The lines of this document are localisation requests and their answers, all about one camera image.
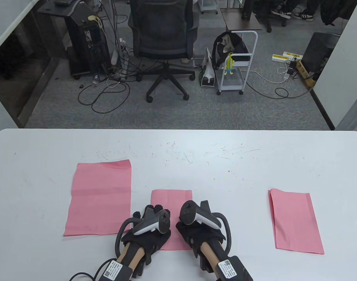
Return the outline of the person's left hand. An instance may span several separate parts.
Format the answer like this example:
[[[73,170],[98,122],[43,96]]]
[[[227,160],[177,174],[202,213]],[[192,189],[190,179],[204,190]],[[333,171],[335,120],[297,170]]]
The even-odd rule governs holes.
[[[116,256],[121,255],[120,243],[125,247],[129,246],[122,261],[130,260],[130,254],[142,248],[144,255],[138,265],[148,266],[152,255],[165,245],[170,236],[170,210],[164,209],[161,205],[147,205],[143,215],[135,212],[133,217],[122,224],[115,241]]]

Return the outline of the person's right hand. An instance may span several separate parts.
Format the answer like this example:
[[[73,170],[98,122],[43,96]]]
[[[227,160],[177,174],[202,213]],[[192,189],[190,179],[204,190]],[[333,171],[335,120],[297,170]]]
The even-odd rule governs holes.
[[[176,229],[183,237],[184,241],[193,250],[194,256],[197,258],[201,255],[201,245],[204,242],[217,241],[222,243],[226,240],[225,236],[222,234],[221,230],[211,228],[206,224],[193,222],[190,225],[186,225],[181,221],[176,223]]]

